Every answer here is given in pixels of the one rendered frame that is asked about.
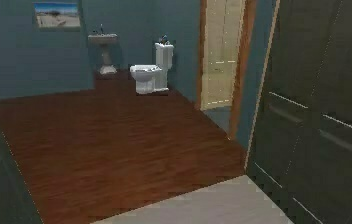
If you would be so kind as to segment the white toilet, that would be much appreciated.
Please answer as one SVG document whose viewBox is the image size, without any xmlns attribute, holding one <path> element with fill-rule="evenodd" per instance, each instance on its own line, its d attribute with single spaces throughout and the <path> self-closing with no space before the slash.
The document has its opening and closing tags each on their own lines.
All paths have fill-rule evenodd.
<svg viewBox="0 0 352 224">
<path fill-rule="evenodd" d="M 138 94 L 150 94 L 154 92 L 168 91 L 168 71 L 173 66 L 174 46 L 156 42 L 155 63 L 146 65 L 132 65 L 131 76 L 135 80 Z"/>
</svg>

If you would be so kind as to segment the cream room door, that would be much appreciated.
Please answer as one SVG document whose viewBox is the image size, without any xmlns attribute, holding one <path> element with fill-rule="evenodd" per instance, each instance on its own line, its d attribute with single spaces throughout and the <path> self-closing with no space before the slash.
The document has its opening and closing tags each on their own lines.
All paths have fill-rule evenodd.
<svg viewBox="0 0 352 224">
<path fill-rule="evenodd" d="M 201 109 L 230 106 L 246 0 L 207 0 Z"/>
</svg>

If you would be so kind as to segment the dark green room door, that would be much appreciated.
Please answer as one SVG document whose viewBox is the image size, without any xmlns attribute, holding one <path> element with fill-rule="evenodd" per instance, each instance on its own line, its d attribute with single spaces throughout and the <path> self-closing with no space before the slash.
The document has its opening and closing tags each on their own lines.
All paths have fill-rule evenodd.
<svg viewBox="0 0 352 224">
<path fill-rule="evenodd" d="M 279 0 L 247 174 L 293 224 L 352 224 L 352 0 Z"/>
</svg>

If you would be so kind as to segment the framed beach picture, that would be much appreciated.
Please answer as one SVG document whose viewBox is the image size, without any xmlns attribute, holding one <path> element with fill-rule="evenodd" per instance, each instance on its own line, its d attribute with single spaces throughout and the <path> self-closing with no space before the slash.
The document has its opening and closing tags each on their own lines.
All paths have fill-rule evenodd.
<svg viewBox="0 0 352 224">
<path fill-rule="evenodd" d="M 80 12 L 75 2 L 33 2 L 39 28 L 80 28 Z"/>
</svg>

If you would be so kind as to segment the white pedestal sink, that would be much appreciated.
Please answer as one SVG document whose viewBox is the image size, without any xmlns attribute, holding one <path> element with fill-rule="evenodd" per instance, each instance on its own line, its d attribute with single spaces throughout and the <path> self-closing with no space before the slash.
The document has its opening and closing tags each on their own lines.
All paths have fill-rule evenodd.
<svg viewBox="0 0 352 224">
<path fill-rule="evenodd" d="M 109 52 L 109 46 L 115 43 L 117 39 L 117 34 L 91 34 L 88 36 L 88 41 L 98 45 L 101 49 L 102 66 L 99 69 L 101 75 L 115 74 L 117 72 L 117 69 L 112 64 Z"/>
</svg>

